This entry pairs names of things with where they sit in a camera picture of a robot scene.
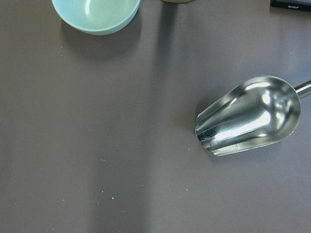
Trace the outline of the steel scoop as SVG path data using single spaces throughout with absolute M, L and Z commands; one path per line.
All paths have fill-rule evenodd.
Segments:
M 297 128 L 311 82 L 293 87 L 274 76 L 247 80 L 198 114 L 194 130 L 204 149 L 223 156 L 277 143 Z

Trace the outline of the wooden glass stand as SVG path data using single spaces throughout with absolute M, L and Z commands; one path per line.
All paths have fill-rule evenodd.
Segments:
M 192 2 L 193 0 L 163 0 L 165 2 L 169 2 L 169 3 L 188 3 L 188 2 Z

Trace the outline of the light green bowl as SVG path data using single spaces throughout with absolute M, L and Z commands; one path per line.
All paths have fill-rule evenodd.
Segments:
M 139 0 L 53 0 L 53 7 L 68 25 L 92 35 L 115 33 L 129 24 Z

